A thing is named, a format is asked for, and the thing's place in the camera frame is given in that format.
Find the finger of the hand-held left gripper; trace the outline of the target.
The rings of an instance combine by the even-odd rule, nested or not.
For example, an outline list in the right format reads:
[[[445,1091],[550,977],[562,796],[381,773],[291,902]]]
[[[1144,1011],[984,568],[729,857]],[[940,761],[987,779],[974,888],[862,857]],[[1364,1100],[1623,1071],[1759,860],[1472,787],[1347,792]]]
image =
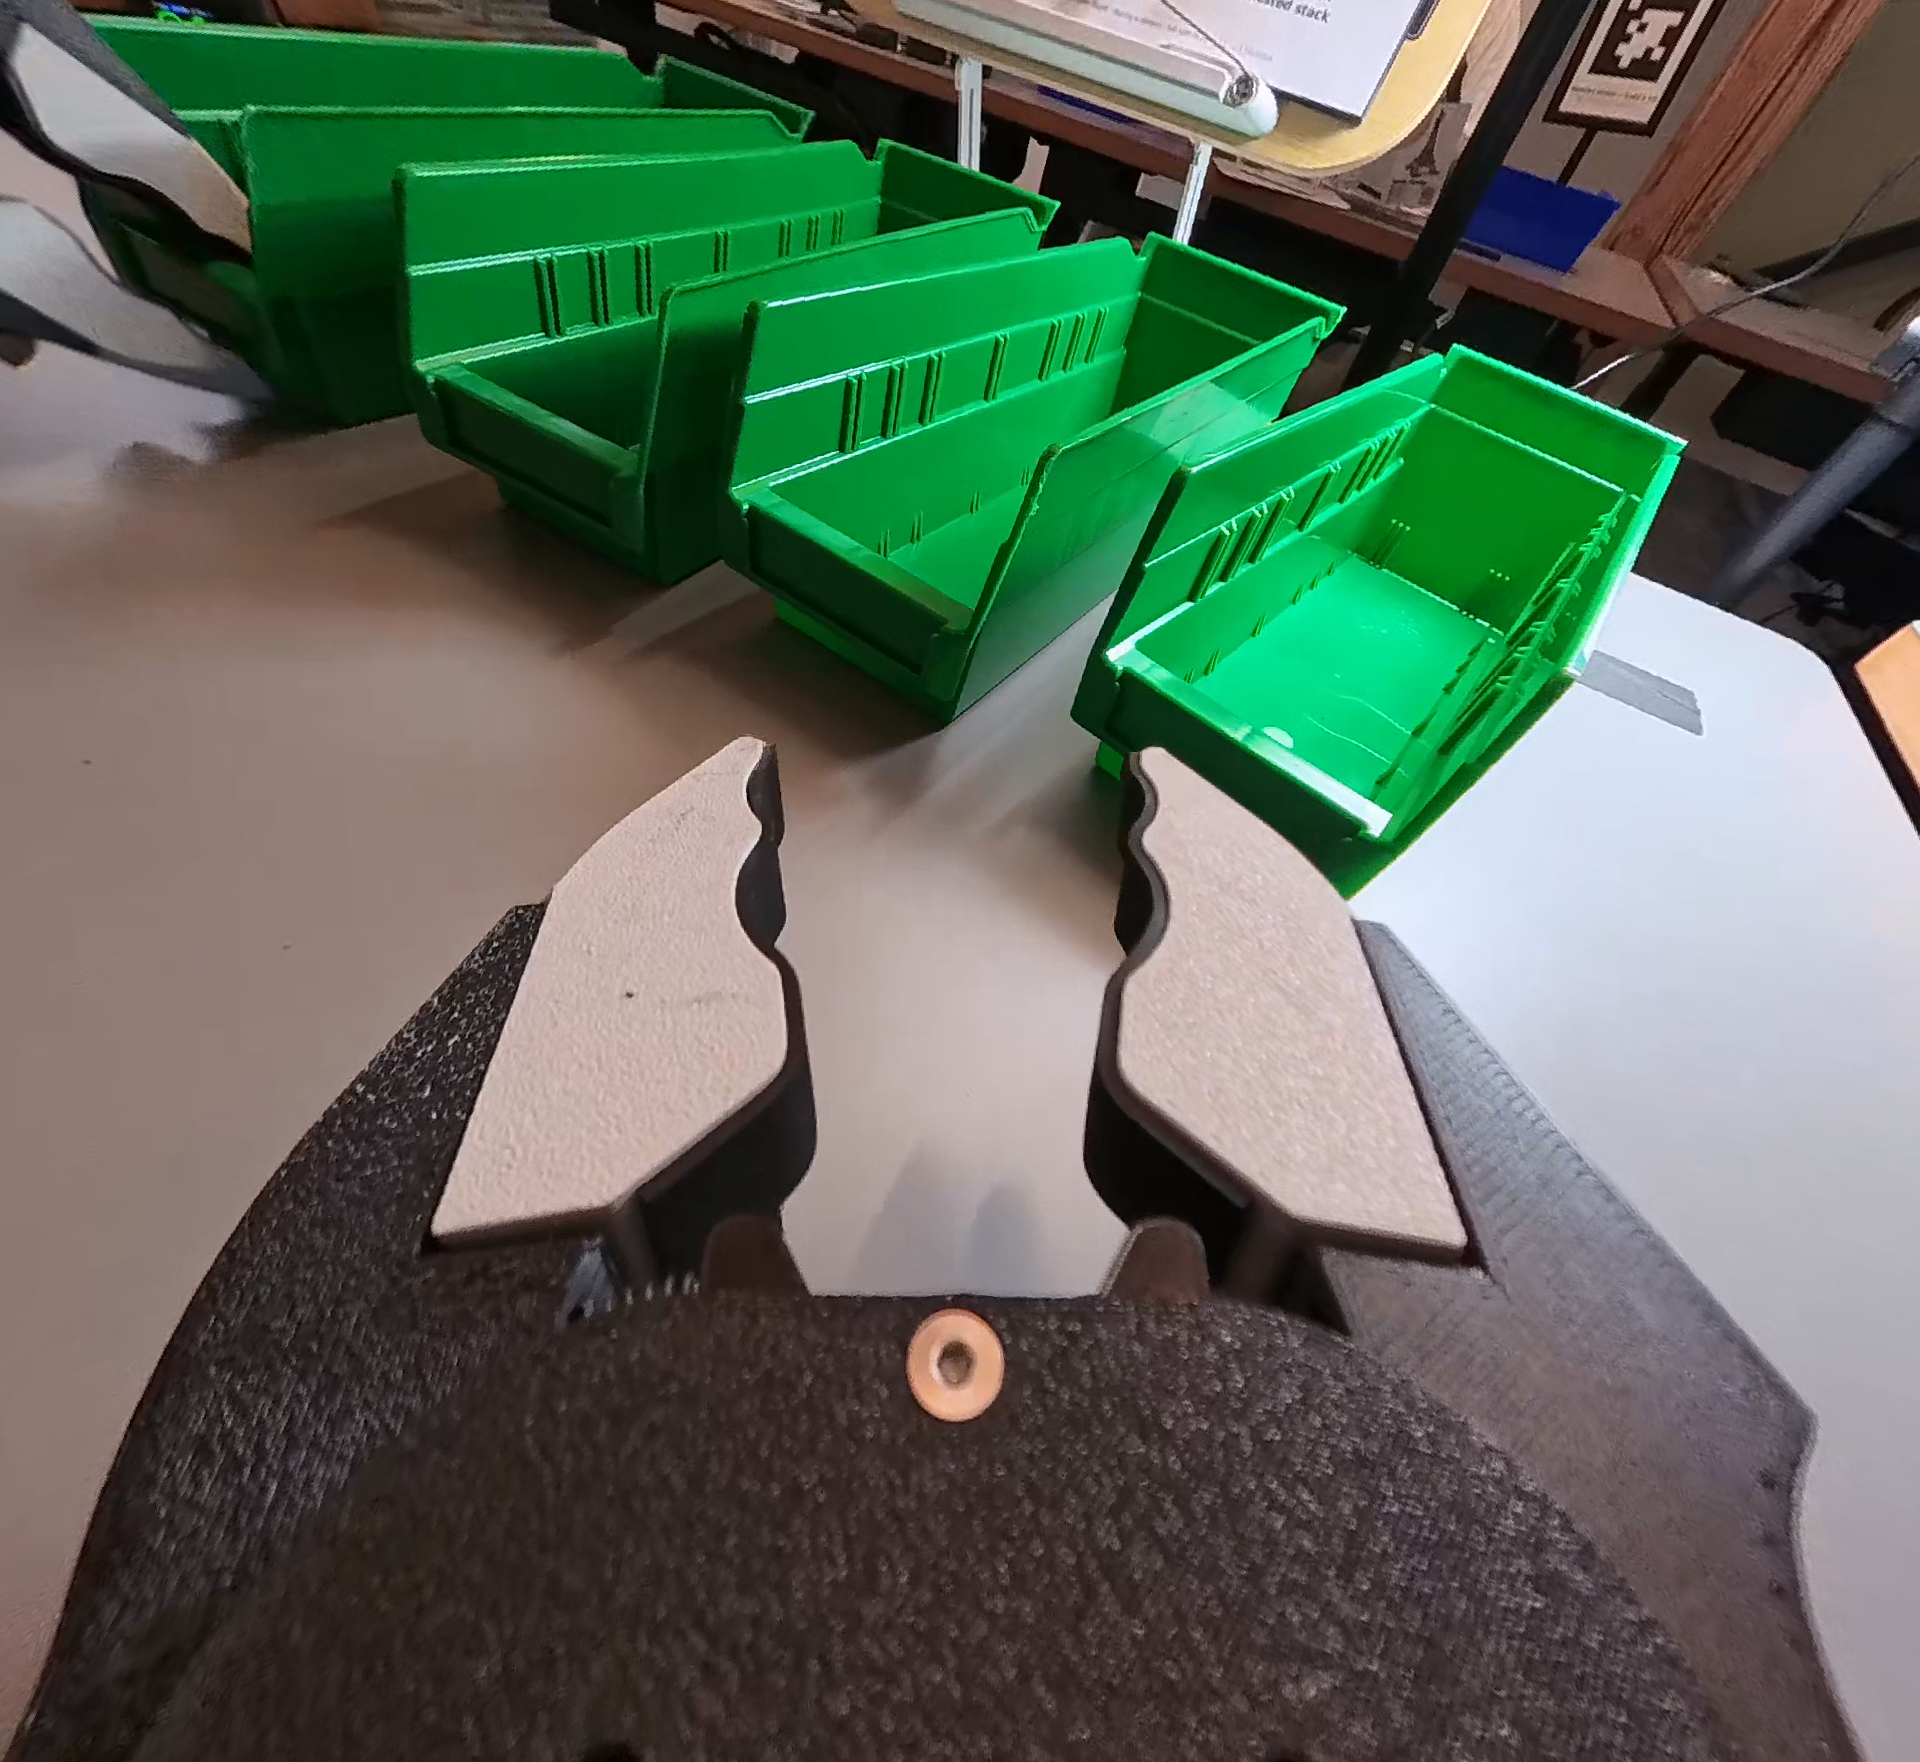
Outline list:
[[[245,405],[276,392],[169,308],[124,287],[36,203],[2,199],[2,361],[26,367],[42,343]]]
[[[34,155],[214,252],[251,248],[242,188],[70,3],[2,0],[2,122]]]

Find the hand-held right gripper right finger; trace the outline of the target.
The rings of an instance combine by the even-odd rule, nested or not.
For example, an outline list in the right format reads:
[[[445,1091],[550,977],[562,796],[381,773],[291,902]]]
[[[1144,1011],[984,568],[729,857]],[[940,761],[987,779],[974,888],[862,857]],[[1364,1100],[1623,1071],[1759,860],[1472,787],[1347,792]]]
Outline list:
[[[1347,902],[1164,746],[1123,779],[1120,959],[1083,1163],[1129,1227],[1180,1222],[1213,1293],[1325,1253],[1458,1268],[1469,1231]]]

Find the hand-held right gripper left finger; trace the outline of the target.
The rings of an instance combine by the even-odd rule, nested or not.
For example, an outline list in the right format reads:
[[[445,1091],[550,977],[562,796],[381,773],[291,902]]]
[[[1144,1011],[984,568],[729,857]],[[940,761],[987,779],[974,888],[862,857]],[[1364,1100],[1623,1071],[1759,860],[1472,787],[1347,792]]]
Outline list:
[[[603,833],[553,888],[429,1238],[580,1230],[623,1268],[695,1268],[779,1218],[819,1126],[780,956],[780,773],[739,737]]]

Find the green plastic bin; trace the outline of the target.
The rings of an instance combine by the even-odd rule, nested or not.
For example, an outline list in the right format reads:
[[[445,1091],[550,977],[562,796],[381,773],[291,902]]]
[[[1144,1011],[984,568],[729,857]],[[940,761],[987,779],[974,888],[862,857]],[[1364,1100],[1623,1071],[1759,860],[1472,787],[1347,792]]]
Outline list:
[[[1455,346],[1187,464],[1070,704],[1345,896],[1570,692],[1685,441]]]
[[[188,245],[130,196],[82,186],[111,266],[327,423],[407,411],[393,193],[400,165],[729,154],[801,141],[808,106],[611,46],[87,22],[244,189],[249,263]]]
[[[425,439],[661,586],[722,552],[755,301],[1038,250],[1058,203],[881,141],[400,165]]]
[[[1340,318],[1168,235],[759,298],[724,560],[949,722],[1110,598],[1170,479],[1272,423]]]

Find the grey desk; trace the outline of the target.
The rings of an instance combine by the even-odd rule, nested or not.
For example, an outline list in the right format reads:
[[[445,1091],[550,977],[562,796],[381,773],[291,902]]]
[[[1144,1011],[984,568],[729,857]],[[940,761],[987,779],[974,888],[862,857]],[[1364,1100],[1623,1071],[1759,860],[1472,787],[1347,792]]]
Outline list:
[[[493,921],[753,736],[817,1289],[1086,1294],[1118,948],[1079,623],[941,732],[726,570],[507,517],[411,419],[296,437],[4,372],[4,1737],[161,1348],[281,1157]],[[1915,1759],[1915,833],[1809,650],[1636,574],[1575,688],[1356,900],[1815,1420],[1803,1568]]]

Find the blue box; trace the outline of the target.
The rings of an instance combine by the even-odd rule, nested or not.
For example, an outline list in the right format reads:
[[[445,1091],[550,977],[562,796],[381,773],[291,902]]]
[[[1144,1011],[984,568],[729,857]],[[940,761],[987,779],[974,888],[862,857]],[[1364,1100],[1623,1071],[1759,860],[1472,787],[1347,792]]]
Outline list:
[[[1458,247],[1566,275],[1620,212],[1620,199],[1503,165]]]

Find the black metal pole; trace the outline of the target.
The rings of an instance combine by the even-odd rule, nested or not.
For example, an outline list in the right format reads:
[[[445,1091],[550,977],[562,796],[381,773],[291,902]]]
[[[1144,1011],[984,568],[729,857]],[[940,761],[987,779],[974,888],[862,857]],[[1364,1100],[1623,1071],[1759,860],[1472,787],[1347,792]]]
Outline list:
[[[1431,321],[1434,287],[1451,264],[1469,215],[1483,199],[1593,3],[1540,0],[1532,13],[1473,134],[1442,184],[1427,224],[1398,269],[1392,289],[1379,301],[1369,334],[1345,378],[1347,389],[1395,367],[1404,343]]]

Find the black and white marker sign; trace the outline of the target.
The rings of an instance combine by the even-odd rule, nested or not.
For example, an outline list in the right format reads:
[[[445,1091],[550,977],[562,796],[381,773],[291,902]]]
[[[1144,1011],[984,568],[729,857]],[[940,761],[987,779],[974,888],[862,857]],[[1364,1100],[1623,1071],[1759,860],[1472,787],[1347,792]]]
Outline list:
[[[1557,173],[1559,186],[1570,186],[1599,136],[1647,140],[1660,129],[1724,7],[1725,0],[1595,3],[1542,114],[1545,123],[1578,131]]]

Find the wooden beam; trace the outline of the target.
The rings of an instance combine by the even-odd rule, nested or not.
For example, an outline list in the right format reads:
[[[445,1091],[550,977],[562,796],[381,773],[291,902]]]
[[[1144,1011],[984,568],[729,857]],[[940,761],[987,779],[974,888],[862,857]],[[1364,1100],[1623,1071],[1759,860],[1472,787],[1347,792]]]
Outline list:
[[[1888,0],[1767,0],[1602,247],[1649,264],[1697,263],[1714,228],[1773,164]]]

